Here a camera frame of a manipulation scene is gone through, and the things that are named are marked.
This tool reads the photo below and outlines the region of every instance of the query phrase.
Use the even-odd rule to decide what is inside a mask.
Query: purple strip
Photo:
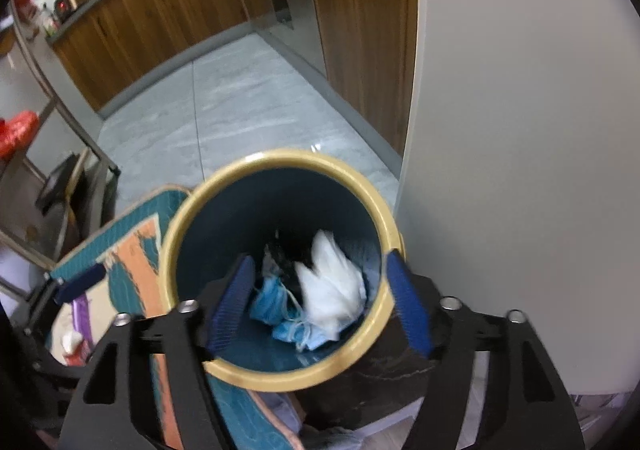
[[[78,331],[87,341],[89,347],[94,348],[94,339],[91,336],[91,320],[89,318],[89,300],[86,293],[82,293],[71,303],[71,318],[74,330]]]

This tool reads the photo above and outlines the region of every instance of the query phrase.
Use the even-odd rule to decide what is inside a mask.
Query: metal screw
[[[113,319],[113,325],[116,326],[127,325],[129,322],[131,322],[131,315],[127,313],[118,313]]]
[[[191,311],[196,311],[197,308],[197,300],[185,300],[184,302],[180,302],[178,304],[178,311],[180,313],[190,313]]]
[[[454,296],[446,296],[440,300],[440,306],[441,308],[448,309],[449,311],[457,311],[462,307],[462,302]]]
[[[513,322],[514,324],[524,324],[527,321],[526,315],[519,309],[509,311],[507,318],[509,322]]]

